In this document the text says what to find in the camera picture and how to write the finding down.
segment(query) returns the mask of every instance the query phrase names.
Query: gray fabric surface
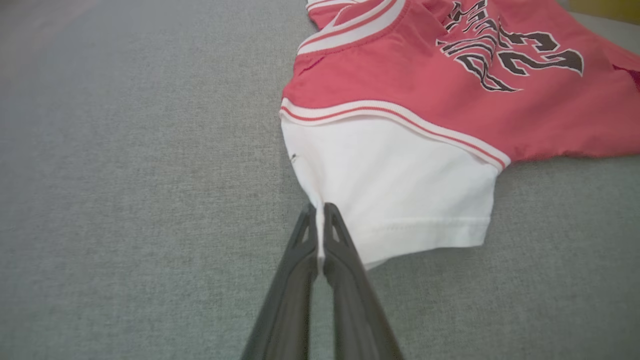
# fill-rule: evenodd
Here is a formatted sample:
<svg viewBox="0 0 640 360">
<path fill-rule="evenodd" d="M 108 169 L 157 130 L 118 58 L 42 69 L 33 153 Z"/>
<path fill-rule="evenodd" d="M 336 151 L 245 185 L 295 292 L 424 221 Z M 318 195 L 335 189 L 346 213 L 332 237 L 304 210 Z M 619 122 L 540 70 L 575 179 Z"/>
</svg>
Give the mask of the gray fabric surface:
<svg viewBox="0 0 640 360">
<path fill-rule="evenodd" d="M 306 199 L 301 0 L 110 0 L 0 101 L 0 359 L 236 359 Z M 640 158 L 500 176 L 486 245 L 370 275 L 408 359 L 640 358 Z M 312 358 L 332 358 L 316 284 Z"/>
</svg>

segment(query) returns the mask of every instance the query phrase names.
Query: jersey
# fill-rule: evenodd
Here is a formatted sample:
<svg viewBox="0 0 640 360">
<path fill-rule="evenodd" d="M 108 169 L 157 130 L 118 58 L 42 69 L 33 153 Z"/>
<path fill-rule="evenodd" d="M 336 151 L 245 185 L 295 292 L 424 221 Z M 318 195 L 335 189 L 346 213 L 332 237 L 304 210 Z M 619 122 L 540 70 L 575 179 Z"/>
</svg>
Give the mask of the jersey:
<svg viewBox="0 0 640 360">
<path fill-rule="evenodd" d="M 312 201 L 335 202 L 355 228 L 365 263 L 482 244 L 511 162 L 640 153 L 640 58 L 555 0 L 307 10 L 320 31 L 283 91 L 285 142 Z"/>
</svg>

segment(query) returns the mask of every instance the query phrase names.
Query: red stripe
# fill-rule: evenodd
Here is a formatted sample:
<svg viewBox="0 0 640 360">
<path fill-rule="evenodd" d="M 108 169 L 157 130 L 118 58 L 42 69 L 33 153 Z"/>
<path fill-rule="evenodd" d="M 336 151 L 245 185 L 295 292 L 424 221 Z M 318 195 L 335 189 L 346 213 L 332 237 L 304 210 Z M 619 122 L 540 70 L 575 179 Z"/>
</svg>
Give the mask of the red stripe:
<svg viewBox="0 0 640 360">
<path fill-rule="evenodd" d="M 381 17 L 385 12 L 387 12 L 396 3 L 396 1 L 397 0 L 391 1 L 384 9 L 382 9 L 382 11 L 378 12 L 376 15 L 373 15 L 372 17 L 370 17 L 370 18 L 368 18 L 368 19 L 366 19 L 366 20 L 364 20 L 362 22 L 359 22 L 358 24 L 353 24 L 353 25 L 351 25 L 351 26 L 349 26 L 347 28 L 344 28 L 342 30 L 338 30 L 338 31 L 333 32 L 333 33 L 327 33 L 327 34 L 324 34 L 324 35 L 322 35 L 320 37 L 311 39 L 308 42 L 304 42 L 302 45 L 300 45 L 300 48 L 302 48 L 302 47 L 304 47 L 306 45 L 309 45 L 311 43 L 320 41 L 320 40 L 322 40 L 324 38 L 333 37 L 335 35 L 340 35 L 340 34 L 346 33 L 347 31 L 351 31 L 351 30 L 353 30 L 355 28 L 359 28 L 360 26 L 366 25 L 366 24 L 372 22 L 373 20 L 376 20 L 378 17 Z"/>
<path fill-rule="evenodd" d="M 466 142 L 464 140 L 460 140 L 458 138 L 454 138 L 454 137 L 443 135 L 443 134 L 438 134 L 438 133 L 436 133 L 434 131 L 425 129 L 424 127 L 416 124 L 415 122 L 411 121 L 410 119 L 408 119 L 407 117 L 403 116 L 402 114 L 396 113 L 395 111 L 392 111 L 392 110 L 389 110 L 389 109 L 386 109 L 386 108 L 379 108 L 379 107 L 376 107 L 376 106 L 361 106 L 359 108 L 353 108 L 353 109 L 349 109 L 349 110 L 344 110 L 344 111 L 340 111 L 340 112 L 333 113 L 331 115 L 322 116 L 322 117 L 301 117 L 301 116 L 297 116 L 294 113 L 292 113 L 285 106 L 281 106 L 280 109 L 284 110 L 291 117 L 296 118 L 298 120 L 303 120 L 303 121 L 324 120 L 324 119 L 328 119 L 328 118 L 332 118 L 332 117 L 336 117 L 336 116 L 339 116 L 339 115 L 343 115 L 343 114 L 346 114 L 346 113 L 351 113 L 351 112 L 354 112 L 354 111 L 360 111 L 360 110 L 384 111 L 386 113 L 393 114 L 393 115 L 403 119 L 404 121 L 407 121 L 411 125 L 419 128 L 420 130 L 423 130 L 426 133 L 429 133 L 429 134 L 432 134 L 432 135 L 436 135 L 436 136 L 440 136 L 442 138 L 449 139 L 449 140 L 452 140 L 452 141 L 455 141 L 455 142 L 462 143 L 462 144 L 464 144 L 466 146 L 469 146 L 469 147 L 471 147 L 471 148 L 473 148 L 473 149 L 475 149 L 475 150 L 477 150 L 479 152 L 482 152 L 483 154 L 489 156 L 491 159 L 494 159 L 495 161 L 498 161 L 500 163 L 500 165 L 502 165 L 502 168 L 506 168 L 507 167 L 507 165 L 504 163 L 504 161 L 500 160 L 499 158 L 495 157 L 494 155 L 491 155 L 489 152 L 485 151 L 484 149 L 479 148 L 478 146 L 476 146 L 476 145 L 474 145 L 472 143 L 468 143 L 468 142 Z"/>
</svg>

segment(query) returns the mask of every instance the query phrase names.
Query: yellow object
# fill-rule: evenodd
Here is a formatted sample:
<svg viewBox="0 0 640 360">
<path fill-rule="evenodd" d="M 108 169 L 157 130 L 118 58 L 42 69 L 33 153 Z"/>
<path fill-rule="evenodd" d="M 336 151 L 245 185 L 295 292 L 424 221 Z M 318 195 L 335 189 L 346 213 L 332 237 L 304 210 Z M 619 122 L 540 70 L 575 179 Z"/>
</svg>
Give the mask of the yellow object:
<svg viewBox="0 0 640 360">
<path fill-rule="evenodd" d="M 640 25 L 640 0 L 570 0 L 571 10 Z"/>
</svg>

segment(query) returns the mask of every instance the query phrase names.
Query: striped trim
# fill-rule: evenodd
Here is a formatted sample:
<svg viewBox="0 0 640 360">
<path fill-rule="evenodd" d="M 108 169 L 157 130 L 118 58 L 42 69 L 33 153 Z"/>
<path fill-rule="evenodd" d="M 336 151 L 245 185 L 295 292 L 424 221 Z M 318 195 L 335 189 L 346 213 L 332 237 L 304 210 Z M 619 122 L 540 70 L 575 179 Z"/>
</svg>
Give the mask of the striped trim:
<svg viewBox="0 0 640 360">
<path fill-rule="evenodd" d="M 307 11 L 311 11 L 313 9 L 321 8 L 324 6 L 338 5 L 338 4 L 357 4 L 359 1 L 355 0 L 320 0 L 314 1 L 307 5 Z"/>
<path fill-rule="evenodd" d="M 287 119 L 304 126 L 317 126 L 359 115 L 380 116 L 394 120 L 424 136 L 471 152 L 495 166 L 499 171 L 504 170 L 511 163 L 511 159 L 507 154 L 488 143 L 473 136 L 432 124 L 420 118 L 411 110 L 391 102 L 363 100 L 348 102 L 330 108 L 310 109 L 295 106 L 290 100 L 284 98 L 280 107 L 280 118 L 282 120 Z"/>
<path fill-rule="evenodd" d="M 406 0 L 383 0 L 368 12 L 343 24 L 334 26 L 340 15 L 339 13 L 324 29 L 308 37 L 298 47 L 298 54 L 332 49 L 382 31 L 397 19 L 405 3 Z"/>
</svg>

